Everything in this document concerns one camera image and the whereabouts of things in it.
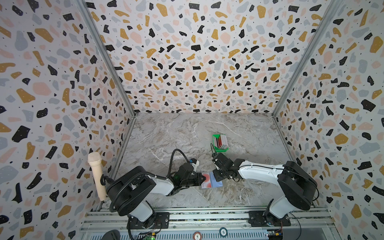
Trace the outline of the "blue credit card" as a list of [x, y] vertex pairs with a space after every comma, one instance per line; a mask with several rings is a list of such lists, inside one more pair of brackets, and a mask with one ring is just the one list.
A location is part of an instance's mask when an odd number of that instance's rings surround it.
[[211, 178], [211, 188], [220, 188], [223, 186], [223, 182], [217, 182], [213, 175], [211, 175], [210, 178]]

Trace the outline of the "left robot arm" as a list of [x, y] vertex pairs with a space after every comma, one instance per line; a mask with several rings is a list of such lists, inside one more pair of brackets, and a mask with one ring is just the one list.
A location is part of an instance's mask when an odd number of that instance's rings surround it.
[[139, 166], [117, 180], [102, 176], [100, 182], [103, 186], [108, 185], [106, 191], [111, 200], [110, 212], [133, 216], [143, 223], [155, 214], [146, 201], [149, 194], [173, 196], [181, 190], [201, 186], [206, 179], [202, 173], [195, 171], [193, 164], [187, 162], [168, 177], [147, 172]]

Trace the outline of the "white red-dot credit card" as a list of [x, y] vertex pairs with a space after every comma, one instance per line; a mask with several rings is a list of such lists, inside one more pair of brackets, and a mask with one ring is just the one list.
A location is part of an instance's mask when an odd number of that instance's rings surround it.
[[202, 189], [210, 189], [212, 187], [211, 177], [209, 173], [202, 173], [202, 176], [205, 178], [203, 181], [201, 188]]

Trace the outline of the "cards stack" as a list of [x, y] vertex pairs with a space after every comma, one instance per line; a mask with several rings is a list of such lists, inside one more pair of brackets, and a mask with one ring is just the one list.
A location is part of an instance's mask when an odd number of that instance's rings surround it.
[[228, 139], [226, 135], [219, 135], [217, 138], [218, 140], [218, 148], [221, 150], [227, 149], [229, 147], [228, 145]]

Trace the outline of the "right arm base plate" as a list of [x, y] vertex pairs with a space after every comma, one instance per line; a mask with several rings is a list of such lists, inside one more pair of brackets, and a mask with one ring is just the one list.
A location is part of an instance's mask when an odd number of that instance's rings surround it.
[[288, 215], [278, 219], [272, 214], [266, 214], [264, 211], [249, 211], [249, 224], [252, 227], [290, 227], [291, 222]]

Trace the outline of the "green card tray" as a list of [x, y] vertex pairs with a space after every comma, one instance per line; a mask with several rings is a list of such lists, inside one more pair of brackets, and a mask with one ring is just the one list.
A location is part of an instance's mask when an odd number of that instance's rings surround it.
[[214, 149], [217, 153], [224, 153], [229, 149], [228, 138], [224, 134], [212, 135]]

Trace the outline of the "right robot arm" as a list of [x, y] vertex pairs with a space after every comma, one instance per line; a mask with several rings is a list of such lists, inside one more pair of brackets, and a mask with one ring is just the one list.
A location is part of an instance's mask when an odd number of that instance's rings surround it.
[[316, 181], [295, 162], [266, 165], [244, 159], [232, 161], [222, 153], [213, 154], [212, 161], [217, 168], [213, 173], [218, 182], [224, 179], [255, 180], [280, 187], [284, 195], [270, 201], [264, 213], [266, 219], [281, 220], [292, 211], [308, 211], [316, 199]]

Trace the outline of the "grey card holder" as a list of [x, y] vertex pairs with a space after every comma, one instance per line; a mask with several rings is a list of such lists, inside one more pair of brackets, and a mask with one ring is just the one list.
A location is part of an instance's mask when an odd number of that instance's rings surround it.
[[213, 188], [220, 188], [223, 186], [223, 182], [217, 182], [214, 176], [213, 172], [205, 172], [202, 173], [202, 176], [206, 179], [200, 186], [201, 189], [213, 189]]

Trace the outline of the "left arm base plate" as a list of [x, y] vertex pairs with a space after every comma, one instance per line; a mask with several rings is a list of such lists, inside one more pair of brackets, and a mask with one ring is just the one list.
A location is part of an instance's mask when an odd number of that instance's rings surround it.
[[170, 213], [153, 213], [144, 222], [140, 222], [136, 217], [131, 217], [129, 220], [130, 222], [127, 224], [127, 229], [131, 230], [167, 229], [170, 222]]

